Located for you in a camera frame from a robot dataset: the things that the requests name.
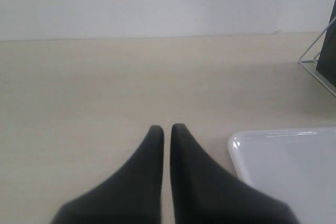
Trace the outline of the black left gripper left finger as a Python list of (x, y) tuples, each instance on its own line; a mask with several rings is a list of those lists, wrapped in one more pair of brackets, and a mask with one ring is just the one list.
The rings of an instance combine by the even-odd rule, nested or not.
[(65, 203), (52, 223), (161, 223), (163, 157), (164, 132), (153, 125), (123, 166)]

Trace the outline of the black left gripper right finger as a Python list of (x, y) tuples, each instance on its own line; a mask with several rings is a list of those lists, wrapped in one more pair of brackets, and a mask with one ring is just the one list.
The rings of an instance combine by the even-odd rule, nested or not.
[(184, 124), (171, 130), (170, 179), (176, 223), (298, 223), (292, 210), (214, 161)]

